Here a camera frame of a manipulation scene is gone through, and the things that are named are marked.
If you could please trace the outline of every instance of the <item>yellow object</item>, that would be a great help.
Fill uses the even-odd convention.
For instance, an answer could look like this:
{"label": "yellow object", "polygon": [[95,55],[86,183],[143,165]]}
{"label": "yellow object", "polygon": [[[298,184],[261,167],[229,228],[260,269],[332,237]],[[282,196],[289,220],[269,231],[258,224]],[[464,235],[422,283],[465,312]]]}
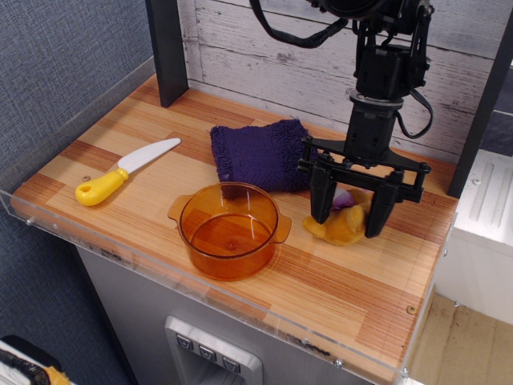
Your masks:
{"label": "yellow object", "polygon": [[94,206],[105,201],[127,179],[128,172],[118,168],[98,179],[82,183],[76,188],[75,196],[82,205]]}
{"label": "yellow object", "polygon": [[303,227],[315,237],[335,245],[350,245],[362,239],[366,233],[366,217],[370,211],[370,196],[358,189],[349,190],[356,205],[332,212],[325,223],[317,223],[312,217],[303,220]]}
{"label": "yellow object", "polygon": [[48,374],[50,378],[51,385],[71,385],[71,381],[54,367],[45,367],[44,371]]}

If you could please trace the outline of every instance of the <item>pot handle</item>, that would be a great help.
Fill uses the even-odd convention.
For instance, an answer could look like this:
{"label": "pot handle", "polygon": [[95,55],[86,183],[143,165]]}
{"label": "pot handle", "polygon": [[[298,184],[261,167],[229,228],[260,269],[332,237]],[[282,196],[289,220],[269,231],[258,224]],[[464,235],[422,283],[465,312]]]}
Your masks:
{"label": "pot handle", "polygon": [[285,215],[281,215],[278,219],[278,228],[274,233],[273,242],[274,243],[283,243],[287,239],[290,233],[290,228],[292,226],[292,220]]}
{"label": "pot handle", "polygon": [[169,208],[168,217],[176,221],[177,224],[179,224],[182,210],[192,197],[193,195],[180,195],[179,197],[177,197],[175,201],[172,203],[171,207]]}

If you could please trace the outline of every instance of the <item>orange bowl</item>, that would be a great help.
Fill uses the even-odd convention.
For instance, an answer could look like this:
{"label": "orange bowl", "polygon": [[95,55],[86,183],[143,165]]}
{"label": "orange bowl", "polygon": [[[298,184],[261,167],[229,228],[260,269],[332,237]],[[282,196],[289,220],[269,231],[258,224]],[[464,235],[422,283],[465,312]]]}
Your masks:
{"label": "orange bowl", "polygon": [[224,182],[176,199],[168,216],[178,224],[192,264],[211,278],[247,278],[269,263],[291,220],[274,199],[250,184]]}

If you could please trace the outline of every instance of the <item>purple cloth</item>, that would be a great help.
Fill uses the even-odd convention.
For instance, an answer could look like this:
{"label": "purple cloth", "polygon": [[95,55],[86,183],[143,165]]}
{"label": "purple cloth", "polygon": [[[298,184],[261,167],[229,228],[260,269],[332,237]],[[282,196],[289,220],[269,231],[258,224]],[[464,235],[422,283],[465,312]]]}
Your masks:
{"label": "purple cloth", "polygon": [[210,138],[219,180],[250,183],[267,192],[309,188],[306,174],[297,171],[301,139],[307,135],[299,120],[265,127],[214,127]]}

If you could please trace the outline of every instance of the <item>toy knife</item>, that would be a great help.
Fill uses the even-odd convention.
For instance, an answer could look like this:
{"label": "toy knife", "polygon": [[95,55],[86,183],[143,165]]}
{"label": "toy knife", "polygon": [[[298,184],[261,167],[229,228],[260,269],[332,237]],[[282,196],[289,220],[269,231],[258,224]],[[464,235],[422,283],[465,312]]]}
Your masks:
{"label": "toy knife", "polygon": [[128,175],[145,164],[163,155],[181,143],[181,139],[173,138],[161,140],[148,146],[144,146],[121,158],[118,162],[118,169],[111,171],[98,179],[82,183],[75,190],[75,196],[84,206],[94,206],[105,201],[115,190],[117,190]]}

